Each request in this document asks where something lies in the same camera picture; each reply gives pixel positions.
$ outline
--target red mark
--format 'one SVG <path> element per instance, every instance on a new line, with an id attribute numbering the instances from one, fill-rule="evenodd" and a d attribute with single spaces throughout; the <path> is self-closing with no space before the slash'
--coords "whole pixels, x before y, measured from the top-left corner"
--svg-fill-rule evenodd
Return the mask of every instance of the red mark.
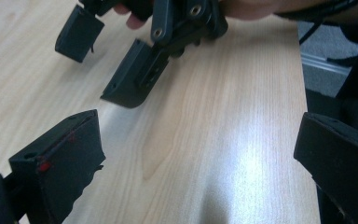
<path id="1" fill-rule="evenodd" d="M 51 163 L 49 161 L 42 161 L 42 163 L 39 165 L 39 171 L 40 172 L 46 172 L 48 169 L 50 169 Z"/>

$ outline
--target black cable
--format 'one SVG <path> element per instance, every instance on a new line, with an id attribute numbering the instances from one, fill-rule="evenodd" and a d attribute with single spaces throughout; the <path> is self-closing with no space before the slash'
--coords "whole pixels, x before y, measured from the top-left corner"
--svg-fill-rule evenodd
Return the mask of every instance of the black cable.
<path id="1" fill-rule="evenodd" d="M 322 25 L 321 22 L 315 22 L 312 27 L 301 37 L 300 45 L 302 45 L 313 33 Z"/>
<path id="2" fill-rule="evenodd" d="M 358 5 L 358 0 L 331 0 L 315 7 L 276 13 L 276 15 L 294 21 L 323 21 L 326 17 L 338 14 L 356 5 Z"/>

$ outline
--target gray floor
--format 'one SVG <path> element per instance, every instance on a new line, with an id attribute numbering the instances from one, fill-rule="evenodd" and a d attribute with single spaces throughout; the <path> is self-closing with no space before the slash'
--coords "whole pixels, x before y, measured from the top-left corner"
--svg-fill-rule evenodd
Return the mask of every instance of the gray floor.
<path id="1" fill-rule="evenodd" d="M 299 38 L 310 29 L 312 24 L 309 22 L 300 22 L 298 24 Z M 356 56 L 358 52 L 358 45 L 348 41 L 338 27 L 324 25 L 304 42 L 300 48 L 302 55 L 316 56 L 321 60 L 326 58 L 344 59 Z M 333 70 L 326 70 L 322 66 L 303 63 L 306 88 L 323 95 L 336 96 L 347 74 L 346 72 Z"/>

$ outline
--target screw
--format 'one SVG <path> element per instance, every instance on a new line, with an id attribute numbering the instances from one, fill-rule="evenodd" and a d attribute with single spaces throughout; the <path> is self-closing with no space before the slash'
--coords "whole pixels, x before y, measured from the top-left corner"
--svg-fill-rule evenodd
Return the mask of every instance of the screw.
<path id="1" fill-rule="evenodd" d="M 200 14 L 202 7 L 200 5 L 195 5 L 190 9 L 191 16 L 197 16 Z"/>
<path id="2" fill-rule="evenodd" d="M 162 29 L 161 28 L 158 28 L 158 29 L 155 30 L 155 32 L 153 32 L 153 36 L 155 38 L 159 38 L 161 35 L 162 35 Z"/>

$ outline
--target light wood surface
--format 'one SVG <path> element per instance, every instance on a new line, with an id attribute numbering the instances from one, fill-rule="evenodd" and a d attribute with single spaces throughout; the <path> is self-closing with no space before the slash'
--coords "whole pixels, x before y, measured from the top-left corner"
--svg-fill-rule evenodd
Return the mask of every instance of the light wood surface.
<path id="1" fill-rule="evenodd" d="M 76 63 L 54 51 L 75 3 L 0 1 L 0 173 L 56 123 L 97 108 L 107 160 L 65 223 L 319 222 L 315 184 L 293 159 L 306 111 L 294 23 L 229 21 L 126 109 L 99 97 L 150 24 L 131 31 L 109 13 L 95 53 Z"/>

